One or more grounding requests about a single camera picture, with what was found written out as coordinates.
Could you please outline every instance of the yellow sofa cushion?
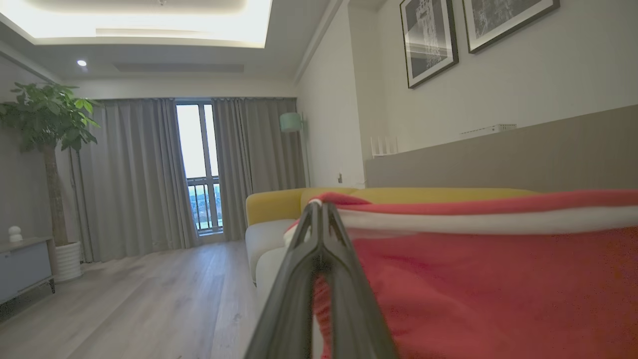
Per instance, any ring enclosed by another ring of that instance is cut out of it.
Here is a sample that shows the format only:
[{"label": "yellow sofa cushion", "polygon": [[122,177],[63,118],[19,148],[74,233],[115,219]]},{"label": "yellow sofa cushion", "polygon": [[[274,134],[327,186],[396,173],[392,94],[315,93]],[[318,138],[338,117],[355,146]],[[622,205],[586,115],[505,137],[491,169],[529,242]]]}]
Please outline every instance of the yellow sofa cushion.
[{"label": "yellow sofa cushion", "polygon": [[483,201],[534,195],[509,188],[366,188],[350,195],[372,203],[441,203]]},{"label": "yellow sofa cushion", "polygon": [[312,197],[337,192],[372,203],[437,203],[482,201],[533,195],[536,192],[509,188],[300,188],[253,194],[246,199],[248,225],[281,219],[297,219]]},{"label": "yellow sofa cushion", "polygon": [[271,220],[297,219],[301,216],[299,198],[305,188],[262,192],[246,199],[246,219],[248,225]]}]

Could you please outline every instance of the curtain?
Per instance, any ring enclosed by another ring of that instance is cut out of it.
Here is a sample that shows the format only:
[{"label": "curtain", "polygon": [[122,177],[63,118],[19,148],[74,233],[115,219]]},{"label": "curtain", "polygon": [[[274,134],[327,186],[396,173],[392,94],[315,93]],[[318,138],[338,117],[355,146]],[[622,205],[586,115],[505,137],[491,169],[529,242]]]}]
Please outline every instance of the curtain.
[{"label": "curtain", "polygon": [[199,244],[174,100],[108,100],[96,107],[97,144],[80,152],[95,261]]},{"label": "curtain", "polygon": [[282,134],[279,116],[294,99],[213,99],[219,192],[226,240],[246,232],[246,198],[305,185],[299,133]]}]

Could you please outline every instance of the white wall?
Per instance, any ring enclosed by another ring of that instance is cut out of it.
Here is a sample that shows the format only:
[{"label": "white wall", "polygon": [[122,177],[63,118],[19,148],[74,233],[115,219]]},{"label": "white wall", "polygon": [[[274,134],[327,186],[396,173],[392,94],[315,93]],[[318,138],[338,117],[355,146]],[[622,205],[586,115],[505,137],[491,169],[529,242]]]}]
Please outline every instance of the white wall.
[{"label": "white wall", "polygon": [[15,94],[10,92],[15,89],[15,82],[31,84],[43,80],[0,56],[0,102],[15,101]]},{"label": "white wall", "polygon": [[[15,101],[14,82],[41,79],[0,56],[0,102]],[[0,128],[0,243],[8,241],[13,225],[25,238],[51,235],[44,157],[37,151],[21,153],[19,146],[18,131]]]},{"label": "white wall", "polygon": [[354,63],[357,108],[362,159],[372,158],[370,138],[385,137],[388,133],[385,108],[385,87],[381,63],[380,42],[376,11],[359,7],[350,2],[348,6],[352,57]]},{"label": "white wall", "polygon": [[[42,83],[43,79],[17,66],[0,56],[0,102],[15,101],[14,82],[22,84]],[[51,219],[48,205],[47,179],[44,159],[37,151],[20,153],[19,133],[17,131],[0,132],[0,167],[15,176],[5,176],[0,185],[0,233],[5,233],[7,225],[22,227],[25,237],[45,236],[51,234]],[[71,187],[69,151],[56,153],[64,219],[70,242],[80,240],[77,229],[77,212],[75,197]]]},{"label": "white wall", "polygon": [[378,14],[390,134],[407,151],[459,133],[529,126],[638,103],[638,1],[561,0],[561,8],[469,54],[462,0],[453,0],[459,64],[407,87],[401,0]]},{"label": "white wall", "polygon": [[[298,110],[308,121],[313,187],[364,186],[347,2],[332,19],[297,88]],[[337,182],[339,173],[343,183]]]},{"label": "white wall", "polygon": [[163,97],[295,97],[292,80],[249,79],[243,75],[217,77],[135,77],[74,80],[76,95],[95,99]]}]

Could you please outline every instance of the plant stem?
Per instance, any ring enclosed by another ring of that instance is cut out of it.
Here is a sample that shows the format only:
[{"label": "plant stem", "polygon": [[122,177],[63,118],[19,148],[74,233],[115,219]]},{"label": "plant stem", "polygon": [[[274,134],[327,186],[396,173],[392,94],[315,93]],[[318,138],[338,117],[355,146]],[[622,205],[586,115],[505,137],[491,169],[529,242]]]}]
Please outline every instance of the plant stem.
[{"label": "plant stem", "polygon": [[43,146],[42,152],[44,153],[44,165],[47,169],[48,204],[51,208],[53,240],[56,246],[60,247],[69,244],[69,241],[66,237],[60,177],[57,173],[56,147],[46,144]]}]

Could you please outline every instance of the sofa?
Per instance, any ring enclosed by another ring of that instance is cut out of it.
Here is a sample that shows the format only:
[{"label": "sofa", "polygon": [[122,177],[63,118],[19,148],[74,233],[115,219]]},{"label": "sofa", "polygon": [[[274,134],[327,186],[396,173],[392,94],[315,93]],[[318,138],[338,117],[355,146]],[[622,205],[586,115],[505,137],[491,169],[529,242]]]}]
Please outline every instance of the sofa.
[{"label": "sofa", "polygon": [[[253,194],[246,199],[248,263],[257,286],[261,313],[286,254],[283,233],[301,216],[310,199],[337,192],[372,203],[436,203],[481,201],[533,195],[536,192],[507,188],[300,188]],[[323,342],[315,321],[313,354],[321,357]]]}]

